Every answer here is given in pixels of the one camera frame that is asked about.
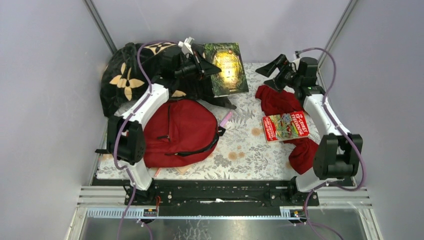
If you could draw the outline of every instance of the book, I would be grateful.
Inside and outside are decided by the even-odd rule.
[[[221,69],[210,76],[215,98],[249,92],[238,43],[207,43],[204,54],[208,62]]]
[[[264,116],[263,131],[267,142],[306,138],[309,128],[302,111]]]

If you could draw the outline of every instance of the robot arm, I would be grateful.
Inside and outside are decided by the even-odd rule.
[[[150,118],[177,89],[179,79],[193,75],[202,79],[221,72],[219,67],[209,63],[192,49],[193,41],[193,38],[188,37],[184,42],[178,43],[184,58],[180,58],[175,52],[163,56],[161,62],[161,66],[165,68],[163,72],[171,72],[172,76],[168,74],[168,79],[160,75],[153,76],[151,92],[147,90],[132,108],[121,116],[112,116],[108,120],[106,150],[109,153],[114,152],[119,133],[120,141],[116,156],[120,160],[119,164],[130,171],[131,184],[136,189],[145,191],[152,183],[152,177],[143,160],[146,151],[143,129]]]
[[[269,77],[277,68],[279,73],[264,84],[276,91],[282,91],[285,86],[293,88],[295,97],[311,116],[321,138],[312,167],[290,181],[288,198],[296,199],[296,195],[307,193],[325,182],[355,176],[358,172],[359,158],[338,127],[348,135],[359,151],[362,149],[362,138],[358,134],[351,134],[342,125],[327,100],[323,103],[325,91],[316,84],[318,61],[315,58],[302,57],[289,62],[284,54],[280,54],[274,61],[258,68],[256,72]],[[325,111],[324,105],[334,122]]]

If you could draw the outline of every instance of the white wall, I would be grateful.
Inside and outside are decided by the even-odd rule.
[[[424,233],[423,11],[422,0],[359,1],[332,50],[337,79],[330,100],[363,137],[366,185],[385,240]]]
[[[64,238],[106,124],[110,56],[83,1],[1,1],[0,239]]]
[[[325,47],[349,0],[94,0],[117,48],[153,40],[238,42],[245,62]]]

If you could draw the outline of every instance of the green book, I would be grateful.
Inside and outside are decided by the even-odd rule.
[[[216,98],[249,92],[238,43],[207,43],[204,45],[204,54],[208,62],[222,70],[211,76]]]

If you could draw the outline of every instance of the black bag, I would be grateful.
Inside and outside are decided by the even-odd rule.
[[[113,54],[103,73],[100,100],[106,117],[113,116],[123,103],[138,100],[148,88],[148,83],[137,63],[137,51],[141,45],[141,43],[127,43]],[[202,45],[193,44],[192,49],[204,55]],[[150,79],[162,74],[160,63],[165,54],[181,55],[181,58],[184,58],[180,48],[169,42],[147,45],[141,50],[140,62]],[[197,76],[180,79],[170,99],[181,98],[202,99],[212,105],[236,108],[227,97],[214,97],[210,77],[204,77],[201,80]]]

